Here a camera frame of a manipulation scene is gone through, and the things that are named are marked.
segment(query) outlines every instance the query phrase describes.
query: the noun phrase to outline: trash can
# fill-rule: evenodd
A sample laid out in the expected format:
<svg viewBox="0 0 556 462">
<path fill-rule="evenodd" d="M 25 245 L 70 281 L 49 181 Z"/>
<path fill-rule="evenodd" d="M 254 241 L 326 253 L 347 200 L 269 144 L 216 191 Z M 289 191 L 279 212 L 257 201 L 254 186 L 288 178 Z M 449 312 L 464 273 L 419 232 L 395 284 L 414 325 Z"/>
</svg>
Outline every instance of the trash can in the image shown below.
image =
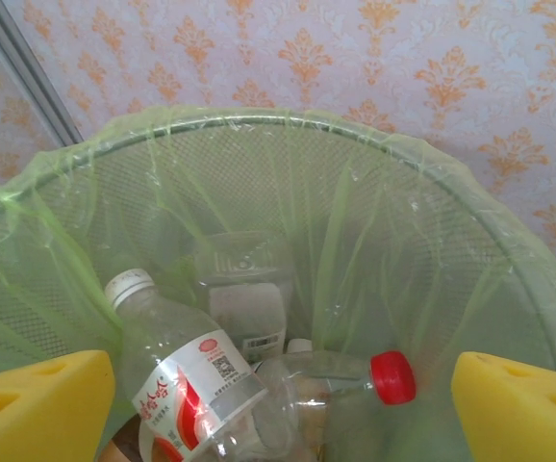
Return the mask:
<svg viewBox="0 0 556 462">
<path fill-rule="evenodd" d="M 450 392 L 462 351 L 556 371 L 556 259 L 462 164 L 330 114 L 185 107 L 117 118 L 0 187 L 0 371 L 82 349 L 117 362 L 114 261 L 193 303 L 195 241 L 245 230 L 291 245 L 288 337 L 399 348 L 415 370 L 417 399 L 328 462 L 470 460 Z M 103 443 L 132 413 L 120 394 Z"/>
</svg>

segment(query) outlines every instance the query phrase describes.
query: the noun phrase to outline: plastic bottle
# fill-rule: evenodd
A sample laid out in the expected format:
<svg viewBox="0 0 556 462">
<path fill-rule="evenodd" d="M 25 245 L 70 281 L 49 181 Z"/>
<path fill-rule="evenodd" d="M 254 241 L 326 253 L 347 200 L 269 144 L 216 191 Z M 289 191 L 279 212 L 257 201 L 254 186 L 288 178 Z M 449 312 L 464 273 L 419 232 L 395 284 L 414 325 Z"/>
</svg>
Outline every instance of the plastic bottle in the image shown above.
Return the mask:
<svg viewBox="0 0 556 462">
<path fill-rule="evenodd" d="M 304 344 L 292 349 L 302 347 L 306 349 Z M 336 415 L 330 429 L 330 404 L 361 401 L 360 395 L 366 394 L 375 398 L 380 411 L 383 404 L 403 404 L 416 396 L 413 372 L 398 351 L 378 354 L 369 361 L 333 351 L 300 351 L 257 363 L 253 371 L 317 455 L 323 444 L 362 424 L 361 419 Z"/>
<path fill-rule="evenodd" d="M 194 254 L 200 305 L 246 361 L 282 354 L 292 294 L 289 246 L 269 231 L 218 234 Z"/>
<path fill-rule="evenodd" d="M 124 392 L 172 461 L 274 460 L 301 451 L 299 435 L 208 315 L 161 297 L 143 269 L 121 273 L 105 294 L 122 319 Z"/>
</svg>

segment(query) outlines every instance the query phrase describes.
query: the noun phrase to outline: plastic wrapper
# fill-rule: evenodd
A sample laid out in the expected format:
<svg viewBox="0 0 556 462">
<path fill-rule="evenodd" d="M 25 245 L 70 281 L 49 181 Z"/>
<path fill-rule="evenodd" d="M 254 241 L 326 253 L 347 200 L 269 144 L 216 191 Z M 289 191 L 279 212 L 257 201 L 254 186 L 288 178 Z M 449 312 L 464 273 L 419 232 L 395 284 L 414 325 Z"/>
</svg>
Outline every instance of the plastic wrapper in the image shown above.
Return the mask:
<svg viewBox="0 0 556 462">
<path fill-rule="evenodd" d="M 0 371 L 91 348 L 117 363 L 113 260 L 194 305 L 194 243 L 247 230 L 291 246 L 288 338 L 399 348 L 415 370 L 418 398 L 364 416 L 328 462 L 469 460 L 449 389 L 462 351 L 556 370 L 556 259 L 465 166 L 330 114 L 177 107 L 39 153 L 0 187 Z M 104 444 L 132 414 L 119 395 Z"/>
</svg>

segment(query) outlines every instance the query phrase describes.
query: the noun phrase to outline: bottle cap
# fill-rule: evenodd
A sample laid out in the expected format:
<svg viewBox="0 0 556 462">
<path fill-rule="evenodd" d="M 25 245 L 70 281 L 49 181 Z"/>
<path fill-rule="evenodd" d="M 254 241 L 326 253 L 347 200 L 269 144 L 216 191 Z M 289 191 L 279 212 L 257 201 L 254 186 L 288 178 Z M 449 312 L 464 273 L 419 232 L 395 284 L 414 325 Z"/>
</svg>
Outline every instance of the bottle cap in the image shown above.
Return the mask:
<svg viewBox="0 0 556 462">
<path fill-rule="evenodd" d="M 415 376 L 399 351 L 386 351 L 370 359 L 370 378 L 378 397 L 387 405 L 404 404 L 417 395 Z"/>
<path fill-rule="evenodd" d="M 144 269 L 128 269 L 107 283 L 105 296 L 117 309 L 128 296 L 153 285 L 154 281 Z"/>
<path fill-rule="evenodd" d="M 308 339 L 292 339 L 287 345 L 287 353 L 300 353 L 312 350 L 313 343 Z"/>
</svg>

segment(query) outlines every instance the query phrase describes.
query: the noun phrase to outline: white bottle cap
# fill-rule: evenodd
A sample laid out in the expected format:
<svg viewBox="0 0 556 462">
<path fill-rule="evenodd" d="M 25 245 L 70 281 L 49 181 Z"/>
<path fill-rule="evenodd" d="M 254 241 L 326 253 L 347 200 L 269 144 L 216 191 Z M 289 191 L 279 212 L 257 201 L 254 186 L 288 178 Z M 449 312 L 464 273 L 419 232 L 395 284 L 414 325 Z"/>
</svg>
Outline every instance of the white bottle cap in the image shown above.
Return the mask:
<svg viewBox="0 0 556 462">
<path fill-rule="evenodd" d="M 292 339 L 287 345 L 287 353 L 300 353 L 312 350 L 313 343 L 308 339 Z"/>
<path fill-rule="evenodd" d="M 152 287 L 154 281 L 144 269 L 128 269 L 105 286 L 105 296 L 114 309 L 129 295 L 146 287 Z"/>
</svg>

